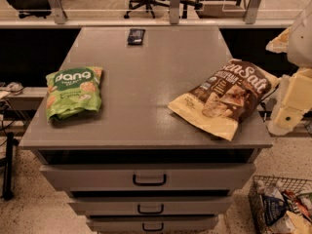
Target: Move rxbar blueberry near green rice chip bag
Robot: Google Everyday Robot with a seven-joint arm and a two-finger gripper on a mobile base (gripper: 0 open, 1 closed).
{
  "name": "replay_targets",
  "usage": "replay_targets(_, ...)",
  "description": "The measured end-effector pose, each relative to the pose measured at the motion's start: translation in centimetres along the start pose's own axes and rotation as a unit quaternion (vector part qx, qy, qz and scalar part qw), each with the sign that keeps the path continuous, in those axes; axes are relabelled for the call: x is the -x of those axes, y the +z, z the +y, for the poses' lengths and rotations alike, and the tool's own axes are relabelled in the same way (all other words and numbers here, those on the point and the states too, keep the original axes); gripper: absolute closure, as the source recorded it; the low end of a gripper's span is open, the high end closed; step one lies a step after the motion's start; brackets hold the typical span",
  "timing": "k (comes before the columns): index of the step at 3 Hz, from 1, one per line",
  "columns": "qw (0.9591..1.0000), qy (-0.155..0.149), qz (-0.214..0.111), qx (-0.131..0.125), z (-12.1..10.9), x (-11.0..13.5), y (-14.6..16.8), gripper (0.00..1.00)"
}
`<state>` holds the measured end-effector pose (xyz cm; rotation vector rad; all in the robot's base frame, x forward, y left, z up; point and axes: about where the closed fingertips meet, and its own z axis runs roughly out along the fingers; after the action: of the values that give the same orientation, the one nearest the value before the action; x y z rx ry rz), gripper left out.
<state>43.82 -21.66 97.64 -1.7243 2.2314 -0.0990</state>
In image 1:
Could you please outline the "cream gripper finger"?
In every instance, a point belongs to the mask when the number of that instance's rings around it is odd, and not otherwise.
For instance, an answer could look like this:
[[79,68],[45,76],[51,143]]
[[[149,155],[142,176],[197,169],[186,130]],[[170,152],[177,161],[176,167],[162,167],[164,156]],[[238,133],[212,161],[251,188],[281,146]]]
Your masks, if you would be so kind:
[[290,31],[291,29],[289,27],[286,28],[277,37],[271,40],[266,45],[265,49],[276,54],[285,53],[288,50]]

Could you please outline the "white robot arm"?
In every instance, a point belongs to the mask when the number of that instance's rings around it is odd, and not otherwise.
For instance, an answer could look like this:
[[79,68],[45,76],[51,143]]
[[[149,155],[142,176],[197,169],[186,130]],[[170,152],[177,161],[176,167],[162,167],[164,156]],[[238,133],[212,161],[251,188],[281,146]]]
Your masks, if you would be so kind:
[[286,53],[298,67],[292,76],[281,78],[277,102],[268,123],[268,131],[284,136],[312,109],[312,2],[296,17],[292,26],[271,40],[266,50]]

